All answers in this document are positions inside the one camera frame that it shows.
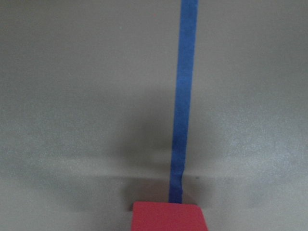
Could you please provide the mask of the red block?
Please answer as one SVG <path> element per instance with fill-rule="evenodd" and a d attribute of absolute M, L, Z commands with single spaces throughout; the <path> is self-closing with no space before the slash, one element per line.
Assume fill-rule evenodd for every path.
<path fill-rule="evenodd" d="M 200 207 L 190 204 L 135 202 L 132 231 L 207 231 Z"/>

